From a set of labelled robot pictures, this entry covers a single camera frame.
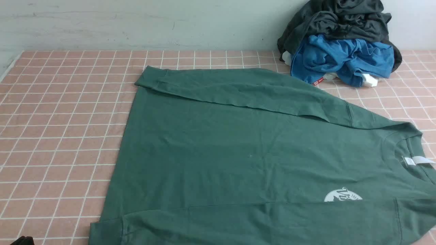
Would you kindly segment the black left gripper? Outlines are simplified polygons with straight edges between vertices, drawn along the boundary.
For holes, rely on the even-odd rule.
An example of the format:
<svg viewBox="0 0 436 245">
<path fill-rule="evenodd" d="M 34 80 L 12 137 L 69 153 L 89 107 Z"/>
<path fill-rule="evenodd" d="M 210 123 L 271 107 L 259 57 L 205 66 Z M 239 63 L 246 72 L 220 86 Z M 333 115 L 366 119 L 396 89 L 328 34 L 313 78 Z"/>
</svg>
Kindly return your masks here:
<svg viewBox="0 0 436 245">
<path fill-rule="evenodd" d="M 34 245 L 34 239 L 31 236 L 20 236 L 10 245 Z"/>
</svg>

